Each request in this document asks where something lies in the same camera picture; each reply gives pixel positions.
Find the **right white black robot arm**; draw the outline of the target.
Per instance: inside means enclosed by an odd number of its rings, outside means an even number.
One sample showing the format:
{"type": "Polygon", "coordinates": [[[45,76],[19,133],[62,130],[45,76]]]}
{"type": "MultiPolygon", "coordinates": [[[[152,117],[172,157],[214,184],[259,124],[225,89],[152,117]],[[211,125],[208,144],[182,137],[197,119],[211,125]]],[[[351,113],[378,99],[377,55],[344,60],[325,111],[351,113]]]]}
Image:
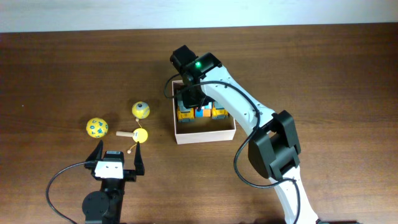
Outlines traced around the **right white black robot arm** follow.
{"type": "Polygon", "coordinates": [[[240,86],[213,54],[199,57],[186,45],[174,50],[170,62],[183,81],[174,94],[186,109],[200,109],[219,103],[243,128],[246,140],[237,150],[233,167],[247,185],[260,188],[245,179],[238,169],[242,150],[255,171],[270,180],[282,205],[286,223],[319,223],[310,205],[300,176],[301,147],[294,119],[287,111],[276,113],[264,106],[240,86]]]}

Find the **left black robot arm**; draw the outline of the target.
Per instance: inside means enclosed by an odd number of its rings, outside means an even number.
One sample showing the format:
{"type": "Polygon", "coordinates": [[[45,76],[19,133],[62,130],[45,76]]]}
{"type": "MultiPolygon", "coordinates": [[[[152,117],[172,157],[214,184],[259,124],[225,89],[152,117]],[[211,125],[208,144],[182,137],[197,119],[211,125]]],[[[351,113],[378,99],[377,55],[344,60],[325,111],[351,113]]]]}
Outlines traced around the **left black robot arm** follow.
{"type": "Polygon", "coordinates": [[[136,145],[134,169],[124,168],[122,151],[103,152],[103,141],[87,157],[85,168],[91,171],[95,180],[101,182],[101,188],[89,193],[82,202],[85,223],[119,223],[125,184],[135,182],[138,176],[145,174],[141,145],[136,145]]]}

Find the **yellow grey dump truck toy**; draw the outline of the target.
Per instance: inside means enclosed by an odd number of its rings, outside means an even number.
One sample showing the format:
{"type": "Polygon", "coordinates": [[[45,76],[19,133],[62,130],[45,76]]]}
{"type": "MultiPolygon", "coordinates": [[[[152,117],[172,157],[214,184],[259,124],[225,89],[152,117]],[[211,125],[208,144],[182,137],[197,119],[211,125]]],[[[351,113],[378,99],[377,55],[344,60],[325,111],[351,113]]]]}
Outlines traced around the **yellow grey dump truck toy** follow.
{"type": "Polygon", "coordinates": [[[184,106],[177,106],[177,121],[192,122],[195,119],[195,110],[193,108],[185,108],[184,106]]]}

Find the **small colourful puzzle cube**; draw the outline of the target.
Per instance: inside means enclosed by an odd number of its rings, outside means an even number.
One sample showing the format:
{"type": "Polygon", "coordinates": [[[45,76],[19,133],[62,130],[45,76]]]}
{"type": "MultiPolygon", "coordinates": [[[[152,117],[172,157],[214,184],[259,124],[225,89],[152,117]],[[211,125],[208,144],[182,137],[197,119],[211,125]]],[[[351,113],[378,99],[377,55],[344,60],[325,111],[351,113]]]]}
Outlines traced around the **small colourful puzzle cube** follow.
{"type": "Polygon", "coordinates": [[[212,102],[209,102],[206,104],[200,112],[197,111],[197,108],[195,108],[195,117],[196,118],[209,118],[211,117],[211,111],[212,111],[212,102]]]}

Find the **yellow wooden paddle drum toy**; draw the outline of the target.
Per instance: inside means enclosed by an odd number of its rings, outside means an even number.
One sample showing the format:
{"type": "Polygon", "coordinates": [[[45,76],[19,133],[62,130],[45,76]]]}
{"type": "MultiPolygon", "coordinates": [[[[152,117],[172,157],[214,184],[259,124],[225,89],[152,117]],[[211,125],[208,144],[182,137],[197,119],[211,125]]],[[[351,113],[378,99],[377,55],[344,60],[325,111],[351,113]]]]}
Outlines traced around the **yellow wooden paddle drum toy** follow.
{"type": "Polygon", "coordinates": [[[133,147],[138,146],[139,143],[146,142],[149,137],[148,132],[139,123],[139,118],[136,118],[136,122],[139,125],[139,128],[135,129],[133,132],[125,132],[125,131],[116,132],[117,136],[131,138],[135,142],[135,144],[127,150],[128,154],[132,152],[133,147]]]}

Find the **yellow ball with blue letters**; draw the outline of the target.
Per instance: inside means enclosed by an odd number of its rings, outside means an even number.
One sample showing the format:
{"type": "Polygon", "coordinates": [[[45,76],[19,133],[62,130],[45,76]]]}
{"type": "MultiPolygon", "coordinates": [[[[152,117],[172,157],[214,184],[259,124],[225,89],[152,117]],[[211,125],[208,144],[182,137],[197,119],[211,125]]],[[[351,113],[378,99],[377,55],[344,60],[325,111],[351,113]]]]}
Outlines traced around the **yellow ball with blue letters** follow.
{"type": "Polygon", "coordinates": [[[86,132],[92,138],[102,138],[108,133],[109,126],[102,118],[91,118],[86,124],[86,132]]]}

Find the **yellow grey mixer truck toy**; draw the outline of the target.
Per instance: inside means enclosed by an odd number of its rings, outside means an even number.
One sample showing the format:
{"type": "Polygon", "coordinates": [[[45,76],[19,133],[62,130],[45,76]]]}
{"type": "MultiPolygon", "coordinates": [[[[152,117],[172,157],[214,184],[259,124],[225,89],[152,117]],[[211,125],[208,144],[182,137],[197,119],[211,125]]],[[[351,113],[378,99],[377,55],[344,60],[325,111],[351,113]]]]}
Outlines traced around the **yellow grey mixer truck toy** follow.
{"type": "Polygon", "coordinates": [[[229,116],[229,113],[225,108],[219,104],[217,101],[213,102],[213,107],[211,109],[211,117],[213,119],[225,119],[229,116]]]}

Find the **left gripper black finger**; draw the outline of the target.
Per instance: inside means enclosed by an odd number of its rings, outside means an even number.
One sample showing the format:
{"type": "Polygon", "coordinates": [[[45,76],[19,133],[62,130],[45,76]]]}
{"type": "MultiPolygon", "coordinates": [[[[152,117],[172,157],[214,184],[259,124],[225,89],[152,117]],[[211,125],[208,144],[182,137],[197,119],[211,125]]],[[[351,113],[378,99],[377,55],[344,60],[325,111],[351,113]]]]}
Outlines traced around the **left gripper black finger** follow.
{"type": "Polygon", "coordinates": [[[93,152],[87,157],[86,162],[96,162],[101,159],[103,152],[103,141],[100,140],[93,152]]]}
{"type": "Polygon", "coordinates": [[[135,166],[135,171],[145,171],[144,162],[143,162],[142,156],[141,156],[140,142],[137,142],[137,144],[136,144],[136,152],[135,152],[135,156],[134,156],[134,166],[135,166]]]}

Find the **yellow grey robot ball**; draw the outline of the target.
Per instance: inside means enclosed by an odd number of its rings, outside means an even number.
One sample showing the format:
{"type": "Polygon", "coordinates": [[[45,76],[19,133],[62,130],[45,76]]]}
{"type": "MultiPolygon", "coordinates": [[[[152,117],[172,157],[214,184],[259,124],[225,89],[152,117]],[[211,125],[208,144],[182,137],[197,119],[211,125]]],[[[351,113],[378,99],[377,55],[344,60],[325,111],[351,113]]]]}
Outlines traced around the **yellow grey robot ball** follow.
{"type": "Polygon", "coordinates": [[[137,119],[147,118],[150,114],[149,105],[143,101],[138,101],[137,103],[134,103],[134,105],[132,106],[132,114],[137,119]]]}

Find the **pink cardboard box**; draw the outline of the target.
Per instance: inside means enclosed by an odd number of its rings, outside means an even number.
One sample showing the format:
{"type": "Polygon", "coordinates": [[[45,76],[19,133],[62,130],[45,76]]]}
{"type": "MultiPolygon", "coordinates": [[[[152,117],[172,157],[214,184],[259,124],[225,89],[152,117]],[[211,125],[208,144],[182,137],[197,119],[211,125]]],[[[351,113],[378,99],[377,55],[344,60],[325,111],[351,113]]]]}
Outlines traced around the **pink cardboard box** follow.
{"type": "Polygon", "coordinates": [[[177,100],[172,100],[174,107],[174,135],[177,144],[230,141],[236,132],[235,119],[195,118],[190,122],[179,122],[177,119],[177,100]]]}

